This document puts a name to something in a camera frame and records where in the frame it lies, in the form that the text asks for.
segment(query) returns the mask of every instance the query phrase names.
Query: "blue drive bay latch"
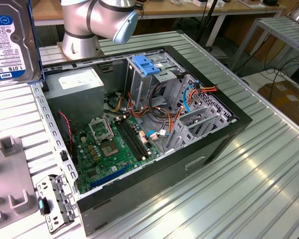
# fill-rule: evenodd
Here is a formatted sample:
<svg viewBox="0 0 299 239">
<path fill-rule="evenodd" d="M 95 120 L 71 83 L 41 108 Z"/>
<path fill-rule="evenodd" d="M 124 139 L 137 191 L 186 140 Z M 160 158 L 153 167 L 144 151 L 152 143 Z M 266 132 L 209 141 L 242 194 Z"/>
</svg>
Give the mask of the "blue drive bay latch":
<svg viewBox="0 0 299 239">
<path fill-rule="evenodd" d="M 160 69 L 156 68 L 145 56 L 133 56 L 133 61 L 146 76 L 160 72 Z"/>
</svg>

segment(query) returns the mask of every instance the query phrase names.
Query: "wooden table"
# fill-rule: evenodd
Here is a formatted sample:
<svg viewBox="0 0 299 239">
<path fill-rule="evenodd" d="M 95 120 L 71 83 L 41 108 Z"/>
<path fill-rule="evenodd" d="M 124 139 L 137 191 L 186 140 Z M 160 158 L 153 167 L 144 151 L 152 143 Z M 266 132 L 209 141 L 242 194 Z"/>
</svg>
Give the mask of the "wooden table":
<svg viewBox="0 0 299 239">
<path fill-rule="evenodd" d="M 240 14 L 261 14 L 261 13 L 275 13 L 275 17 L 281 15 L 286 7 L 280 5 L 279 7 L 266 8 L 249 8 L 238 0 L 232 0 L 226 3 L 224 7 L 216 8 L 213 16 L 218 16 L 214 28 L 207 41 L 207 46 L 211 46 L 217 36 L 217 33 L 227 15 Z M 202 16 L 204 7 L 198 7 L 192 3 L 185 3 L 183 5 L 174 5 L 169 0 L 164 2 L 145 2 L 144 15 L 139 12 L 139 19 L 159 19 L 159 18 L 178 18 L 178 17 L 198 17 Z M 61 25 L 63 24 L 62 7 L 58 0 L 41 0 L 33 8 L 34 23 L 36 26 L 43 25 Z"/>
</svg>

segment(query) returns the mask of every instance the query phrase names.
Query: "hard drive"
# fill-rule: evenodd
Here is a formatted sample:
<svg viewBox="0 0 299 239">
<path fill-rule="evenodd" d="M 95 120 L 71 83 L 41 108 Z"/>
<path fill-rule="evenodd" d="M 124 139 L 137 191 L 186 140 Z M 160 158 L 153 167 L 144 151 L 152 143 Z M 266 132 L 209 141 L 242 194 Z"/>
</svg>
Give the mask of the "hard drive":
<svg viewBox="0 0 299 239">
<path fill-rule="evenodd" d="M 31 18 L 31 0 L 0 0 L 0 86 L 42 80 Z"/>
</svg>

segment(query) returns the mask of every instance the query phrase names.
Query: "open computer tower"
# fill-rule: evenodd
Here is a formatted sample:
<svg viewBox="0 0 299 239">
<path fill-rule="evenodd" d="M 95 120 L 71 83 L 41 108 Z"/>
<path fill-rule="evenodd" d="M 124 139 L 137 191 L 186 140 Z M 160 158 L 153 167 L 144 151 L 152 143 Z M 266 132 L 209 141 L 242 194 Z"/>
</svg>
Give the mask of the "open computer tower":
<svg viewBox="0 0 299 239">
<path fill-rule="evenodd" d="M 86 235 L 215 159 L 252 121 L 171 46 L 44 67 L 32 86 L 64 174 L 37 184 L 53 234 Z"/>
</svg>

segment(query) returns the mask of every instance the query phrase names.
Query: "wd hard drive label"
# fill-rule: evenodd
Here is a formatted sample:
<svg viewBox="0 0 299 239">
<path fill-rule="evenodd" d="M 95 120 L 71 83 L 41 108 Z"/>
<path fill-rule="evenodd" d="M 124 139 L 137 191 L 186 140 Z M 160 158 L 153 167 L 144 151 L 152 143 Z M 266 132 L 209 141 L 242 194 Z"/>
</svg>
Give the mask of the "wd hard drive label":
<svg viewBox="0 0 299 239">
<path fill-rule="evenodd" d="M 13 19 L 0 15 L 0 80 L 20 77 L 25 73 L 21 49 L 14 43 L 22 39 L 14 31 Z"/>
</svg>

